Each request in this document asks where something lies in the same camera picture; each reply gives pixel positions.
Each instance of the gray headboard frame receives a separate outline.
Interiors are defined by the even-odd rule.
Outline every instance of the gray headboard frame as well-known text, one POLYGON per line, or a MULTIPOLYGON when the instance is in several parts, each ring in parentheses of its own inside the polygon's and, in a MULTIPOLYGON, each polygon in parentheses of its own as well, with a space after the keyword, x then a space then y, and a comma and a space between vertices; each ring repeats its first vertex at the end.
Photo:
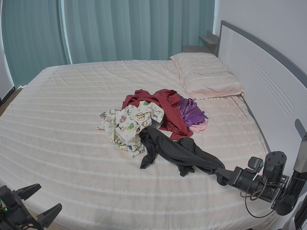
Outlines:
MULTIPOLYGON (((276 60, 278 60, 282 65, 284 65, 307 89, 307 74, 305 72, 303 72, 296 64, 294 64, 289 58, 287 58, 286 56, 284 56, 281 52, 279 52, 278 50, 276 50, 275 48, 273 48, 272 46, 270 46, 269 44, 267 44, 266 42, 262 41, 261 39, 257 38, 256 36, 240 29, 239 27, 232 25, 226 21, 221 21, 221 26, 220 26, 220 36, 219 36, 219 42, 218 42, 218 47, 217 47, 217 57, 219 56, 219 51, 220 51, 220 42, 221 42, 221 33, 222 33, 222 26, 225 26, 233 31, 235 31, 236 33, 240 34, 241 36, 247 38, 248 40, 250 40, 251 42, 253 42, 254 44, 256 44, 257 46, 259 46, 260 48, 262 48, 264 51, 266 51, 267 53, 269 53, 272 57, 274 57, 276 60)), ((249 108, 247 102, 245 101, 245 104, 247 106, 248 112, 251 114, 252 118, 255 120, 259 131, 264 139, 264 142, 267 146, 268 151, 270 152, 270 148, 269 145, 267 143, 267 140, 265 139, 265 136, 255 118, 255 116, 253 115, 251 109, 249 108)), ((295 121, 295 127, 298 131, 298 133, 301 135, 302 130, 301 127, 302 124, 300 122, 299 119, 297 119, 295 121)))

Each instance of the pillow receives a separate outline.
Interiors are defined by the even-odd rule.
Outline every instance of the pillow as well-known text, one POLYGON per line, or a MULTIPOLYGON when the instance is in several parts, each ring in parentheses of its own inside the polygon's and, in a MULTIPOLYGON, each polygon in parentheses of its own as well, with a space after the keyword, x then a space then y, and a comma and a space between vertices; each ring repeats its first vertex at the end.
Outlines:
POLYGON ((244 94, 242 84, 213 54, 179 53, 171 59, 181 85, 192 99, 244 94))

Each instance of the bedside table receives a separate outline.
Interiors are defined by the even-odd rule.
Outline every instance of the bedside table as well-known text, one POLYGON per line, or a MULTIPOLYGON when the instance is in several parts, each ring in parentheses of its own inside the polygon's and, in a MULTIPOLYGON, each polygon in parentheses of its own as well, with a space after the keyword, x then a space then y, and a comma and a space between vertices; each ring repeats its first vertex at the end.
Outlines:
POLYGON ((207 31, 205 36, 199 36, 199 38, 206 43, 206 46, 184 45, 182 47, 182 52, 184 53, 203 52, 203 53, 210 53, 216 56, 219 37, 207 31))

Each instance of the bed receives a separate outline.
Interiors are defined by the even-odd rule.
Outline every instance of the bed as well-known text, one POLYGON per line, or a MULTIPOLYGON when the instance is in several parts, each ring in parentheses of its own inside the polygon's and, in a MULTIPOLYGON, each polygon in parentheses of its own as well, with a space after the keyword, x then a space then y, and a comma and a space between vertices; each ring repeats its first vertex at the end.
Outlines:
MULTIPOLYGON (((232 68, 231 51, 222 44, 219 48, 221 61, 232 68)), ((142 155, 131 158, 97 130, 99 115, 121 108, 126 95, 163 88, 188 98, 173 60, 44 69, 0 117, 0 183, 12 189, 40 183, 42 189, 25 205, 39 213, 60 202, 55 224, 66 229, 268 228, 276 214, 251 217, 240 192, 220 186, 215 175, 195 169, 181 177, 177 166, 160 156, 141 170, 142 155)), ((265 158, 266 129, 259 130, 258 118, 250 114, 253 107, 248 109, 242 96, 199 99, 197 104, 209 117, 208 127, 192 136, 203 150, 229 170, 247 167, 251 156, 265 158)), ((255 215, 271 210, 260 200, 248 207, 255 215)))

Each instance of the white wall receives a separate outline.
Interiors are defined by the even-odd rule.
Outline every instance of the white wall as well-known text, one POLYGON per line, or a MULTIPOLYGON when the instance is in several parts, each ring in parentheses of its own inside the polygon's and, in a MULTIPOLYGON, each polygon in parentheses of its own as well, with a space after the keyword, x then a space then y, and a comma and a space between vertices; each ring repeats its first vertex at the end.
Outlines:
POLYGON ((307 0, 216 0, 214 33, 225 20, 262 39, 307 73, 307 0))
POLYGON ((3 97, 14 87, 14 83, 4 54, 1 32, 1 11, 2 0, 0 0, 0 99, 3 99, 3 97))

